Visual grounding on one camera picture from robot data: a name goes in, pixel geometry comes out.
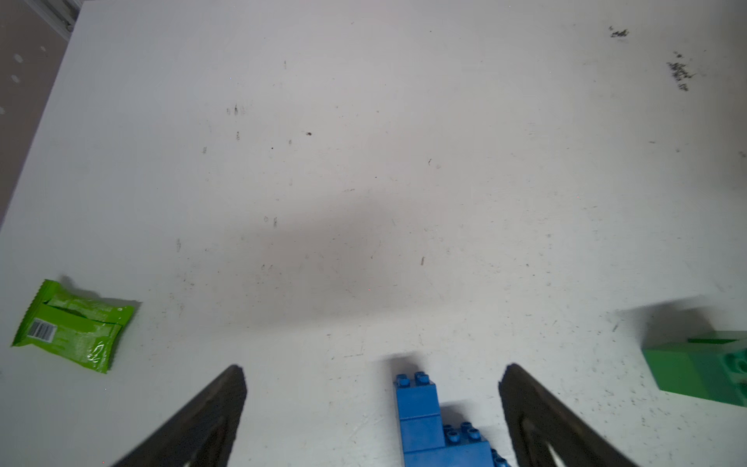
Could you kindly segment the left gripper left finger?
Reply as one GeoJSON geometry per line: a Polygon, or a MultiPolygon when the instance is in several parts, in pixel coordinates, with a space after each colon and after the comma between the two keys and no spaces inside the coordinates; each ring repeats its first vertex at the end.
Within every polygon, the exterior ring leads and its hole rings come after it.
{"type": "Polygon", "coordinates": [[[226,466],[247,396],[243,369],[231,365],[117,464],[226,466]]]}

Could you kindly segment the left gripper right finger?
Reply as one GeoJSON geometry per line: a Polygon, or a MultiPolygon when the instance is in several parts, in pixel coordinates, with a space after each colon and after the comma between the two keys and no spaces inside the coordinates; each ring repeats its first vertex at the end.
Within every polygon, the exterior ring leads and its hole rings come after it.
{"type": "Polygon", "coordinates": [[[519,466],[635,466],[523,367],[506,368],[499,394],[519,466]]]}

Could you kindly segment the long blue lego brick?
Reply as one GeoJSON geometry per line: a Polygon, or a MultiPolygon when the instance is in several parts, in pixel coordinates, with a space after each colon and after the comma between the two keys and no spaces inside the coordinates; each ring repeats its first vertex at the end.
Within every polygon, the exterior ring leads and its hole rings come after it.
{"type": "Polygon", "coordinates": [[[437,385],[426,373],[396,375],[393,385],[406,467],[509,464],[471,422],[443,422],[437,385]]]}

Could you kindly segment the long green lego brick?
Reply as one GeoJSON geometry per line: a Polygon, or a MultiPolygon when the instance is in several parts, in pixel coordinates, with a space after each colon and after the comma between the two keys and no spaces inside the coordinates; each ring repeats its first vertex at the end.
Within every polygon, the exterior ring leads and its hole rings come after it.
{"type": "Polygon", "coordinates": [[[746,333],[714,331],[643,350],[662,391],[744,407],[746,333]]]}

